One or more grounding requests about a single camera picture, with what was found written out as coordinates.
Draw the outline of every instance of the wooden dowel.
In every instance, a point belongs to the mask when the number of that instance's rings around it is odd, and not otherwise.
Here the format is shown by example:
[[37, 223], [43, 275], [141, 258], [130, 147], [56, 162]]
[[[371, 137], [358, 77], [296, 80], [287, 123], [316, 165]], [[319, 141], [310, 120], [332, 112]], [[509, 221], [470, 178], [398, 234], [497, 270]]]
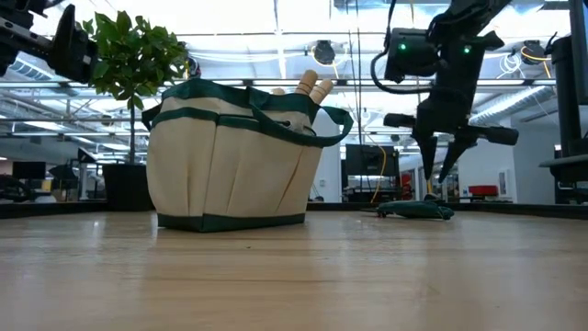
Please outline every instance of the wooden dowel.
[[333, 82], [330, 79], [325, 79], [312, 89], [311, 99], [315, 104], [320, 105], [331, 91], [333, 91]]
[[309, 95], [314, 88], [317, 79], [319, 79], [319, 76], [314, 70], [305, 71], [294, 93]]

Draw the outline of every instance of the wooden surface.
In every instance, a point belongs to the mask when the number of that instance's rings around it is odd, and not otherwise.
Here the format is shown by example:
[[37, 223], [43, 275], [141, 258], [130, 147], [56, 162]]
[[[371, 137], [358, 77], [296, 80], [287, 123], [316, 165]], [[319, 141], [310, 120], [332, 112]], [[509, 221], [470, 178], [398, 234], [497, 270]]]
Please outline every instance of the wooden surface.
[[3, 220], [0, 330], [588, 329], [588, 222], [365, 215], [223, 234], [150, 214]]

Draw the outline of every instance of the green bag trim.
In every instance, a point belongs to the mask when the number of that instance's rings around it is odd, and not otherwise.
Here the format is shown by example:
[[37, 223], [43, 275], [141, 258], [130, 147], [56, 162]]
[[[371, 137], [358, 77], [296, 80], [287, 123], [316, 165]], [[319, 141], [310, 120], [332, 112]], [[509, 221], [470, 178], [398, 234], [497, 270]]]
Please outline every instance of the green bag trim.
[[169, 216], [157, 214], [157, 225], [174, 230], [215, 233], [304, 223], [305, 214], [270, 217]]
[[152, 122], [152, 130], [155, 129], [158, 123], [166, 120], [178, 120], [183, 118], [190, 118], [196, 120], [211, 120], [217, 122], [219, 120], [219, 114], [210, 110], [195, 109], [189, 107], [178, 108], [174, 110], [164, 111], [155, 116]]
[[311, 123], [313, 123], [316, 118], [316, 113], [321, 108], [309, 96], [302, 94], [292, 93], [275, 96], [251, 87], [241, 89], [223, 86], [206, 79], [190, 79], [182, 84], [173, 86], [162, 94], [162, 100], [169, 97], [177, 97], [184, 100], [199, 97], [215, 97], [237, 107], [250, 108], [250, 89], [256, 91], [255, 93], [258, 94], [258, 97], [261, 97], [265, 101], [261, 110], [298, 111], [308, 115]]
[[[283, 120], [276, 121], [276, 123], [279, 123], [280, 125], [283, 125], [284, 127], [286, 127], [286, 124], [287, 124], [287, 122], [283, 121]], [[263, 131], [261, 129], [261, 124], [259, 124], [259, 122], [256, 121], [252, 117], [222, 115], [219, 117], [218, 125], [229, 127], [229, 128], [235, 128], [235, 129], [244, 129], [244, 130], [249, 130], [249, 131], [255, 131], [255, 132], [263, 133], [265, 135], [280, 139], [277, 132]], [[304, 129], [312, 132], [313, 136], [316, 136], [316, 132], [312, 128], [307, 127], [305, 125]]]
[[286, 123], [285, 121], [272, 120], [263, 114], [261, 110], [254, 110], [254, 114], [256, 111], [261, 112], [261, 116], [257, 114], [256, 117], [249, 117], [244, 115], [219, 115], [214, 111], [197, 108], [179, 108], [162, 112], [153, 120], [152, 130], [155, 129], [158, 123], [166, 120], [178, 120], [183, 118], [210, 120], [214, 121], [219, 126], [256, 131], [297, 145], [328, 147], [333, 146], [344, 139], [344, 137], [351, 131], [353, 119], [345, 110], [331, 107], [324, 107], [324, 109], [336, 124], [345, 125], [344, 131], [341, 134], [332, 137], [317, 137], [316, 132], [312, 128], [306, 126], [305, 129], [311, 131], [313, 135], [294, 132], [284, 125]]

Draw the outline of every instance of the wooden handle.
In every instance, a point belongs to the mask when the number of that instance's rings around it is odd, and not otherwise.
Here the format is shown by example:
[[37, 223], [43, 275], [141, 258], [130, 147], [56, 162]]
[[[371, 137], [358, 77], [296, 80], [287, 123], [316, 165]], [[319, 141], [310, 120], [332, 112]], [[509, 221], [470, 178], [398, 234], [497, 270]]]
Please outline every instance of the wooden handle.
[[312, 89], [311, 99], [315, 104], [320, 105], [331, 91], [333, 91], [333, 82], [330, 79], [325, 79]]
[[283, 96], [286, 94], [286, 91], [284, 91], [284, 89], [281, 87], [276, 87], [272, 90], [272, 94], [276, 96]]
[[294, 93], [309, 95], [317, 79], [319, 79], [319, 76], [314, 70], [305, 71]]

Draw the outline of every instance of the green cloth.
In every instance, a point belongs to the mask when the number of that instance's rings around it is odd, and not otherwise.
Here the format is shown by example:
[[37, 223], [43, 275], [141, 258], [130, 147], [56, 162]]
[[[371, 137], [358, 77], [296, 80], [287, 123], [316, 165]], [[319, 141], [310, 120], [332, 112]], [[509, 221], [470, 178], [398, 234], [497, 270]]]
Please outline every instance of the green cloth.
[[378, 206], [378, 214], [397, 214], [406, 218], [422, 218], [449, 220], [455, 213], [443, 206], [438, 206], [432, 201], [393, 201], [384, 202]]

